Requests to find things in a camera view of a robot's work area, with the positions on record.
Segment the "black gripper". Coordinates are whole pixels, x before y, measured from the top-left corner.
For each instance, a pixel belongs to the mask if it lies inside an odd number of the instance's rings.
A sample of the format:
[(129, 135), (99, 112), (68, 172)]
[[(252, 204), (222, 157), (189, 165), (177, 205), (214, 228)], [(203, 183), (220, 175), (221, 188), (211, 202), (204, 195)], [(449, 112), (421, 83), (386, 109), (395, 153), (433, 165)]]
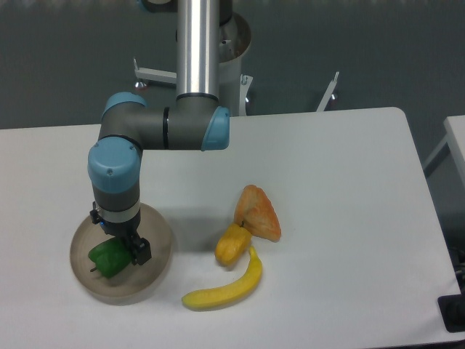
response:
[(103, 209), (94, 201), (89, 214), (92, 223), (100, 226), (105, 234), (123, 239), (133, 265), (144, 265), (151, 259), (150, 242), (137, 232), (141, 221), (140, 202), (127, 210), (113, 212)]

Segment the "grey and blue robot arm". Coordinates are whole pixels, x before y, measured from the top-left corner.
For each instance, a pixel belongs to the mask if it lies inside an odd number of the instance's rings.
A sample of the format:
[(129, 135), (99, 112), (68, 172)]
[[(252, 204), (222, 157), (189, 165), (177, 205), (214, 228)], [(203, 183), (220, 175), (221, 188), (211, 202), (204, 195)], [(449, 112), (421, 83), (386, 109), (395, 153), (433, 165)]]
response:
[(140, 237), (140, 169), (145, 150), (224, 150), (230, 111), (219, 104), (221, 26), (233, 16), (231, 1), (178, 1), (177, 98), (153, 110), (130, 92), (111, 96), (87, 170), (94, 193), (92, 222), (118, 238), (135, 265), (151, 257)]

